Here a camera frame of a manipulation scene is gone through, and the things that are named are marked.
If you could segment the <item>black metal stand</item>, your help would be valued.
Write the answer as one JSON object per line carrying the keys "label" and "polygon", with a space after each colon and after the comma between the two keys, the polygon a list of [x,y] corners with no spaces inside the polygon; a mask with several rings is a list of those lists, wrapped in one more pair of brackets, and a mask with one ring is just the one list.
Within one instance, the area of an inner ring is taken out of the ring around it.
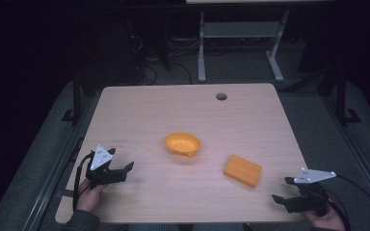
{"label": "black metal stand", "polygon": [[349,123],[361,123],[361,120],[354,109],[346,107],[347,80],[344,69],[341,66],[336,68],[336,102],[335,115],[341,125]]}
{"label": "black metal stand", "polygon": [[76,125],[82,114],[82,99],[81,99],[81,80],[80,74],[76,71],[72,80],[72,108],[65,111],[62,121],[71,122]]}

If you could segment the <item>orange plastic bowl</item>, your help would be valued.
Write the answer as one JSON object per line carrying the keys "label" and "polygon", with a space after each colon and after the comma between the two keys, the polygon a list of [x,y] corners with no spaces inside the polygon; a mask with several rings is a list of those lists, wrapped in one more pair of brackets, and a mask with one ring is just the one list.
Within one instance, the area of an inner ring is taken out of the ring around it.
{"label": "orange plastic bowl", "polygon": [[193,158],[198,152],[201,142],[189,133],[172,133],[165,137],[165,145],[172,155]]}

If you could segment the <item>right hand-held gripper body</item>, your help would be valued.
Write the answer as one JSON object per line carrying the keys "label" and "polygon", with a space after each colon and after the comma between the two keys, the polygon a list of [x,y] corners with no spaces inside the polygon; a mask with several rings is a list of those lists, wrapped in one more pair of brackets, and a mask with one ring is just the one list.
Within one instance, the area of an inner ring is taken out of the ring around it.
{"label": "right hand-held gripper body", "polygon": [[293,178],[297,182],[298,197],[287,199],[286,210],[288,213],[301,213],[312,211],[317,216],[327,213],[329,196],[321,181],[334,178],[334,171],[322,171],[302,168],[299,174]]}

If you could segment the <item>person's left hand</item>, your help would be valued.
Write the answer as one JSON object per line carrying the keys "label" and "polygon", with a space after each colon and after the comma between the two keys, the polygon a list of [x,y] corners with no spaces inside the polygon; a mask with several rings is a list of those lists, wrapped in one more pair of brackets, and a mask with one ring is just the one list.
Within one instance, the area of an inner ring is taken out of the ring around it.
{"label": "person's left hand", "polygon": [[85,179],[78,188],[78,200],[76,209],[79,211],[92,212],[99,203],[100,196],[106,185],[98,185],[91,188],[91,181]]}

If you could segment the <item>white metal stand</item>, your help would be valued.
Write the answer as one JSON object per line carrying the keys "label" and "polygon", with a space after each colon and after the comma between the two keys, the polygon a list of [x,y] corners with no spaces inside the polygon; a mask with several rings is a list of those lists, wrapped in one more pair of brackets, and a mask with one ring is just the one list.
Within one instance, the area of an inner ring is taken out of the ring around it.
{"label": "white metal stand", "polygon": [[260,22],[210,22],[205,20],[205,12],[200,13],[198,33],[198,81],[206,82],[204,43],[206,39],[274,39],[266,57],[277,82],[284,78],[277,62],[278,47],[286,26],[289,11],[283,12],[279,21]]}

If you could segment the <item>orange rectangular block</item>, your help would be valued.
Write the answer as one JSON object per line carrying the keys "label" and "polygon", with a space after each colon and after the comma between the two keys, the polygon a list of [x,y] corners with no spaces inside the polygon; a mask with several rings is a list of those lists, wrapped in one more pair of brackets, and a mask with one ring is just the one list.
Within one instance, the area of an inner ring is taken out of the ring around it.
{"label": "orange rectangular block", "polygon": [[254,188],[260,179],[262,166],[236,155],[231,155],[225,165],[224,175]]}

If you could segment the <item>person's right hand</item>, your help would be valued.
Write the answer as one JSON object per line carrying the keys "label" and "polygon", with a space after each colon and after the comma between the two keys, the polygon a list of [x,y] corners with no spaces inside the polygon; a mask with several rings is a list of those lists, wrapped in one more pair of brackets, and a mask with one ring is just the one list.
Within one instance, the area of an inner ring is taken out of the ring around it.
{"label": "person's right hand", "polygon": [[328,205],[328,212],[322,217],[312,211],[303,212],[302,216],[310,223],[310,231],[346,231],[344,222],[332,207],[332,202]]}

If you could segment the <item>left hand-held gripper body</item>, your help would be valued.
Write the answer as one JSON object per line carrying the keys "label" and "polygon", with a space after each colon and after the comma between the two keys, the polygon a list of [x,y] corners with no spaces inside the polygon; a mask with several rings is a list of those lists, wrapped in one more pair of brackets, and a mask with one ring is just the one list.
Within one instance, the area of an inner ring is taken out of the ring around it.
{"label": "left hand-held gripper body", "polygon": [[102,145],[98,145],[91,155],[86,170],[86,178],[91,181],[91,188],[98,185],[109,185],[124,182],[127,173],[124,168],[109,169],[114,155],[110,155]]}

